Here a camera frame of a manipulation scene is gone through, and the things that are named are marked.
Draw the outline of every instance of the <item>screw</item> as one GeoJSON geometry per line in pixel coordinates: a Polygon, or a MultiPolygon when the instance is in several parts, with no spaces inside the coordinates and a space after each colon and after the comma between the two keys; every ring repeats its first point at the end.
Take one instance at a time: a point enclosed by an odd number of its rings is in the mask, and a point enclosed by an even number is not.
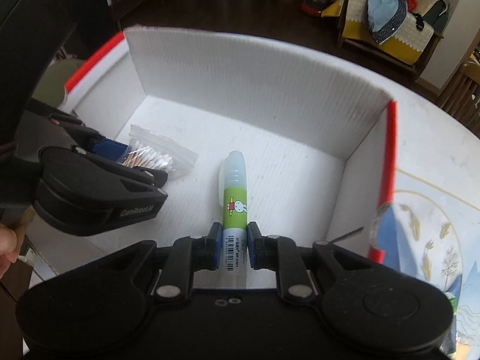
{"type": "Polygon", "coordinates": [[[157,288],[157,295],[161,296],[162,298],[174,298],[180,295],[180,293],[180,288],[177,286],[162,286],[157,288]]]}
{"type": "Polygon", "coordinates": [[[215,304],[215,306],[219,306],[219,307],[225,307],[225,306],[229,305],[229,303],[225,299],[217,299],[214,302],[214,304],[215,304]]]}
{"type": "Polygon", "coordinates": [[[307,298],[312,292],[311,287],[304,284],[295,284],[289,287],[289,294],[296,298],[307,298]]]}

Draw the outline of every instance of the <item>red edge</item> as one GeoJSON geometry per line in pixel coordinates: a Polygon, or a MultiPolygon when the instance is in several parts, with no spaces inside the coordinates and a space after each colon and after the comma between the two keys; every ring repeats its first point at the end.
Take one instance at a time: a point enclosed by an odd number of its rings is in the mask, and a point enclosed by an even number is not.
{"type": "MultiPolygon", "coordinates": [[[[387,105],[387,125],[385,153],[383,155],[382,183],[377,206],[393,201],[395,187],[395,165],[397,163],[397,102],[391,100],[387,105]]],[[[368,258],[376,263],[383,263],[385,251],[370,247],[368,258]]]]}
{"type": "Polygon", "coordinates": [[[309,16],[322,17],[322,11],[317,11],[306,3],[301,3],[300,10],[309,16]]]}
{"type": "Polygon", "coordinates": [[[83,77],[105,56],[107,55],[117,44],[125,39],[123,32],[117,32],[112,38],[110,38],[102,47],[95,51],[90,58],[83,63],[80,68],[73,73],[73,75],[63,85],[67,93],[82,80],[83,77]]]}

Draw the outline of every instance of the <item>human hand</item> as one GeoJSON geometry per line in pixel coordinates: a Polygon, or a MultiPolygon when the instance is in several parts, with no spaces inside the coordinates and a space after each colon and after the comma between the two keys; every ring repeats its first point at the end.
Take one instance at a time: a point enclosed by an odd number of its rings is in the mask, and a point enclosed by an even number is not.
{"type": "Polygon", "coordinates": [[[12,263],[17,261],[25,238],[25,230],[33,221],[35,211],[29,207],[22,214],[20,220],[12,226],[12,229],[0,224],[0,279],[10,268],[12,263]]]}

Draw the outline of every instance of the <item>white cardboard box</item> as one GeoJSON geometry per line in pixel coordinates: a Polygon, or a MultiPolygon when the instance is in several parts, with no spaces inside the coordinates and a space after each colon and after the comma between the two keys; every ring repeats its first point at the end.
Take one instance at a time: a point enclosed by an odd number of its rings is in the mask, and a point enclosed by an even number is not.
{"type": "MultiPolygon", "coordinates": [[[[96,246],[204,234],[221,219],[218,171],[231,150],[245,155],[249,220],[264,234],[310,246],[369,226],[394,175],[392,155],[384,172],[396,123],[385,91],[331,57],[272,40],[158,28],[125,38],[69,88],[63,110],[121,142],[138,124],[200,156],[168,182],[155,220],[90,237],[96,246]]],[[[368,237],[355,244],[367,254],[368,237]]]]}

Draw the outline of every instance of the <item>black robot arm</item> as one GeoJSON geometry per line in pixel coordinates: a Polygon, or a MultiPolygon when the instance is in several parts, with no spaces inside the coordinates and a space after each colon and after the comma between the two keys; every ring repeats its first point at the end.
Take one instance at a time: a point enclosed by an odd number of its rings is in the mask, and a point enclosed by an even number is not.
{"type": "Polygon", "coordinates": [[[218,267],[221,232],[139,242],[33,287],[16,311],[25,359],[447,359],[441,291],[324,241],[297,247],[251,222],[250,264],[277,288],[192,288],[218,267]]]}

